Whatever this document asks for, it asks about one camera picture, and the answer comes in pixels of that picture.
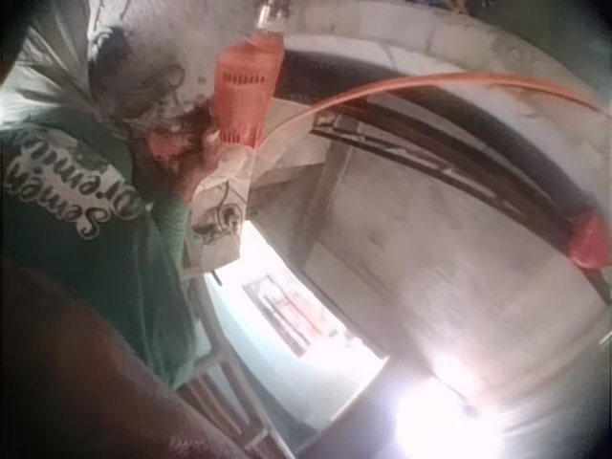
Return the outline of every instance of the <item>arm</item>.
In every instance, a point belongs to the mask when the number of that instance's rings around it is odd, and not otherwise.
[[[2,286],[3,416],[47,457],[246,458],[93,309],[4,258]]]

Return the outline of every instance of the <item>person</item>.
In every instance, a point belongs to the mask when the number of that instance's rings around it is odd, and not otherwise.
[[[219,161],[211,117],[158,161],[164,192],[146,203],[126,144],[98,120],[89,20],[88,0],[37,2],[10,71],[3,36],[3,448],[246,457],[173,392],[197,346],[178,268],[188,202]]]

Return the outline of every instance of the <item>orange electrical cord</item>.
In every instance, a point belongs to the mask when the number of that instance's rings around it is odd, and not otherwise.
[[[294,115],[278,124],[272,129],[268,135],[259,143],[257,149],[263,148],[263,146],[276,135],[279,131],[285,129],[289,124],[311,117],[318,112],[327,110],[335,105],[355,100],[357,98],[364,98],[366,96],[372,96],[374,94],[383,93],[387,91],[397,91],[399,89],[408,88],[421,88],[427,86],[450,86],[459,84],[490,84],[499,86],[510,86],[521,89],[530,89],[532,91],[538,91],[540,93],[546,93],[551,96],[564,98],[570,100],[579,105],[583,105],[592,110],[600,112],[611,118],[605,109],[596,101],[582,95],[581,93],[572,89],[566,88],[552,81],[546,81],[544,79],[530,78],[526,76],[512,76],[505,74],[496,74],[489,72],[454,72],[448,74],[435,74],[425,76],[401,76],[398,78],[387,79],[384,81],[376,81],[374,83],[366,84],[359,88],[351,89],[344,93],[327,98],[312,105],[310,108],[304,110],[297,115]]]

